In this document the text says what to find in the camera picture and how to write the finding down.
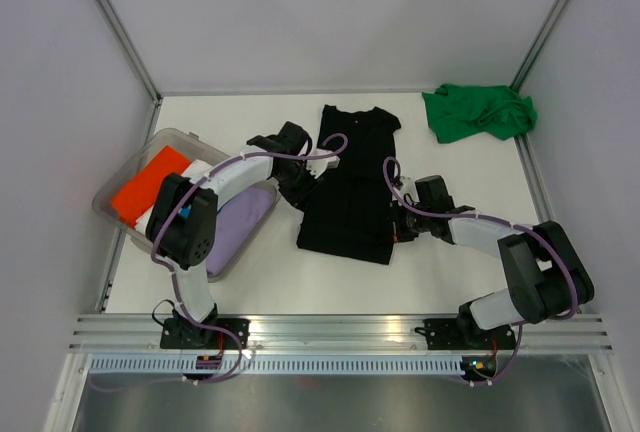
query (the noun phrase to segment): purple cloth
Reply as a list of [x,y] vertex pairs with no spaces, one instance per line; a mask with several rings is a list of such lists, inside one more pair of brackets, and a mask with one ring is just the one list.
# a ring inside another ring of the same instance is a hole
[[227,202],[216,217],[216,236],[207,256],[207,276],[216,278],[275,202],[275,195],[249,187]]

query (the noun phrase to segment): ventilation grille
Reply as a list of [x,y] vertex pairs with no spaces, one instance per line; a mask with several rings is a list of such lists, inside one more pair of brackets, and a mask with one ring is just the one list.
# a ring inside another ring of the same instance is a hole
[[[101,354],[91,361],[95,373],[181,373],[210,374],[196,368],[195,355]],[[462,375],[460,356],[446,357],[327,357],[254,356],[243,359],[240,371],[248,374],[277,375]],[[229,353],[218,373],[233,367]]]

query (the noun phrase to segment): green fabric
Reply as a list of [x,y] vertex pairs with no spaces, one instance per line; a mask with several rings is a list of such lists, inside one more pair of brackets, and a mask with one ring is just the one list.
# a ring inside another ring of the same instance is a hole
[[444,84],[435,94],[423,93],[422,97],[429,127],[441,144],[482,131],[506,140],[533,129],[538,118],[531,98],[523,99],[507,86]]

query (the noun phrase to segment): orange fabric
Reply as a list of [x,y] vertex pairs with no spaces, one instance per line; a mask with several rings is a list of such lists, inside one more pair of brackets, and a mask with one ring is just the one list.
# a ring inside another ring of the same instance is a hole
[[111,206],[120,215],[120,221],[134,228],[136,220],[156,201],[164,178],[171,174],[182,174],[191,161],[166,146],[142,171],[131,179],[113,199]]

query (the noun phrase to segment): white wall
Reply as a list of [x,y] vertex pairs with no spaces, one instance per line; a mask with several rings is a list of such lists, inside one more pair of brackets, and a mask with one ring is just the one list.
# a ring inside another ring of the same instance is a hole
[[92,0],[0,0],[0,430],[40,430],[113,229],[91,211],[149,99]]
[[112,0],[163,93],[509,83],[553,0]]
[[640,407],[640,0],[573,0],[524,93],[552,206]]

